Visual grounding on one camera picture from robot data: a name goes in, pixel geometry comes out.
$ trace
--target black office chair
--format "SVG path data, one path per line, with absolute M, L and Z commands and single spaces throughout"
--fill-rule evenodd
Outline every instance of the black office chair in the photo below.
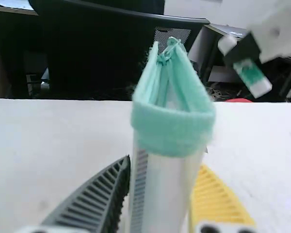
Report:
M 154 38 L 190 50 L 206 19 L 140 13 L 82 0 L 31 0 L 41 17 L 57 99 L 130 100 Z

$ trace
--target white robot part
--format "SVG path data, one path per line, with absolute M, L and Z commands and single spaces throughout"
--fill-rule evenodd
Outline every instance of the white robot part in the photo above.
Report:
M 262 63 L 279 56 L 291 56 L 291 0 L 280 1 L 247 29 L 261 50 Z

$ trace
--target tabletop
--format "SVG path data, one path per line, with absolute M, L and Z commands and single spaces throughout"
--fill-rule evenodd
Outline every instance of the tabletop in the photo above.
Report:
M 206 163 L 261 233 L 291 232 L 291 103 L 215 103 Z M 0 233 L 132 152 L 129 101 L 0 100 Z

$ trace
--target mint green fabric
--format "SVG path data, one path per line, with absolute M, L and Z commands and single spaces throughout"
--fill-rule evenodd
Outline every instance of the mint green fabric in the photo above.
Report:
M 132 96 L 131 125 L 139 148 L 184 157 L 211 139 L 215 109 L 180 40 L 170 37 L 167 45 L 160 55 L 158 42 L 150 50 Z

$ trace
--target white wall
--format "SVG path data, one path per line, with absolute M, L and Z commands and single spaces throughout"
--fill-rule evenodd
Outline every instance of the white wall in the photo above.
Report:
M 164 14 L 203 17 L 211 23 L 246 28 L 278 0 L 165 0 Z

